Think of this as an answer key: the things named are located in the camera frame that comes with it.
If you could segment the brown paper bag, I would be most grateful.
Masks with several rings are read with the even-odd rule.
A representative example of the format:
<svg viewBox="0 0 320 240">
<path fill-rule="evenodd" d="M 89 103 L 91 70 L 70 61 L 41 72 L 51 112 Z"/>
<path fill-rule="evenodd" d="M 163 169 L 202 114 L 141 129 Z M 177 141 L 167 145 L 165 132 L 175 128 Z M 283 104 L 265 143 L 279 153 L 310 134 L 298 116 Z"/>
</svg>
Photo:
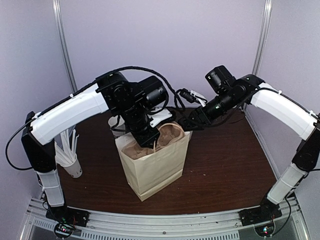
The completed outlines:
<svg viewBox="0 0 320 240">
<path fill-rule="evenodd" d="M 193 132 L 184 133 L 179 141 L 136 160 L 122 152 L 127 144 L 136 141 L 131 133 L 115 140 L 127 183 L 140 201 L 145 201 L 182 176 Z"/>
</svg>

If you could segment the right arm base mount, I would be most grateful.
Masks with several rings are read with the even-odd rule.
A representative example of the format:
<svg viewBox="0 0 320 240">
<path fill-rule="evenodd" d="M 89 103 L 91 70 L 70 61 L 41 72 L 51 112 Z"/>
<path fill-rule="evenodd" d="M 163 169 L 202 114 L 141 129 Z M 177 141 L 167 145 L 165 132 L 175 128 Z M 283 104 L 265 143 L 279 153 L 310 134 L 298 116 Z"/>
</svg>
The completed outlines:
<svg viewBox="0 0 320 240">
<path fill-rule="evenodd" d="M 259 237 L 270 237 L 275 233 L 274 220 L 282 216 L 279 205 L 268 205 L 246 208 L 238 212 L 242 226 L 254 226 L 254 231 Z"/>
</svg>

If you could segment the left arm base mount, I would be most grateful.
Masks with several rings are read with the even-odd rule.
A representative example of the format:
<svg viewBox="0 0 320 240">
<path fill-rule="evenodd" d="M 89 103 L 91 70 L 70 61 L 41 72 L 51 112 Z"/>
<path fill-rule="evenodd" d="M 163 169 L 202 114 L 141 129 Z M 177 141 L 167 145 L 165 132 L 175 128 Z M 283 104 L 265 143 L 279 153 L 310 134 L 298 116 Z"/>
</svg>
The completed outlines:
<svg viewBox="0 0 320 240">
<path fill-rule="evenodd" d="M 77 227 L 86 227 L 90 213 L 85 210 L 67 207 L 46 208 L 46 218 L 55 220 L 57 223 L 53 227 L 53 233 L 58 238 L 68 238 L 78 231 Z"/>
</svg>

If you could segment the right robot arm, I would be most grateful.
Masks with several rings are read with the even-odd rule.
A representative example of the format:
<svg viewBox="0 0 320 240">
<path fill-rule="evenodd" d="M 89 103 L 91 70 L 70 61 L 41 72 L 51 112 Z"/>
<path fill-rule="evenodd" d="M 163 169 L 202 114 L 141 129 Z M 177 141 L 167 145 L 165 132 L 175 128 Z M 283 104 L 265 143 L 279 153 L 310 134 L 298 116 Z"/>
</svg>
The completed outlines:
<svg viewBox="0 0 320 240">
<path fill-rule="evenodd" d="M 183 88 L 177 91 L 188 102 L 200 104 L 189 116 L 179 120 L 184 130 L 220 126 L 224 121 L 216 124 L 214 121 L 217 118 L 225 114 L 230 116 L 237 108 L 247 104 L 271 114 L 301 138 L 291 164 L 256 210 L 258 219 L 266 221 L 276 212 L 279 203 L 316 167 L 320 155 L 320 118 L 256 75 L 247 74 L 236 79 L 225 66 L 220 65 L 207 73 L 205 79 L 217 94 L 210 101 L 193 90 Z"/>
</svg>

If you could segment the cardboard cup carrier tray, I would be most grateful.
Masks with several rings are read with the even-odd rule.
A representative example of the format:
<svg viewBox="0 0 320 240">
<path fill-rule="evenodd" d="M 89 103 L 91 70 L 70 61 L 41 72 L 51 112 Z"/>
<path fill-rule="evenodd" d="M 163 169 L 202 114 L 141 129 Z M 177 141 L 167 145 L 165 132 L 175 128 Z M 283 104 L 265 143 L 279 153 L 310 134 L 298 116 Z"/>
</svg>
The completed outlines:
<svg viewBox="0 0 320 240">
<path fill-rule="evenodd" d="M 183 128 L 176 122 L 164 123 L 157 127 L 160 136 L 157 142 L 154 142 L 151 148 L 140 147 L 136 141 L 128 143 L 123 147 L 122 152 L 133 160 L 151 155 L 178 142 L 185 136 Z"/>
</svg>

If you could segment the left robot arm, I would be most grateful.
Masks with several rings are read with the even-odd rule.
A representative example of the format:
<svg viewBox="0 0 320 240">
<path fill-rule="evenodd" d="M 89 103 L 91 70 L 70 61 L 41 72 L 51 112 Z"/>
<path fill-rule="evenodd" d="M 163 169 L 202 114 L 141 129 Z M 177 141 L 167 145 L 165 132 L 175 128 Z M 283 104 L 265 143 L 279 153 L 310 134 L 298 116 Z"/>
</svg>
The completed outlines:
<svg viewBox="0 0 320 240">
<path fill-rule="evenodd" d="M 125 126 L 142 148 L 152 148 L 160 132 L 152 123 L 153 108 L 169 99 L 163 83 L 152 75 L 130 82 L 120 71 L 105 73 L 93 83 L 45 111 L 30 112 L 21 142 L 31 167 L 38 174 L 48 208 L 61 222 L 72 218 L 60 183 L 54 138 L 70 127 L 110 111 L 121 116 Z"/>
</svg>

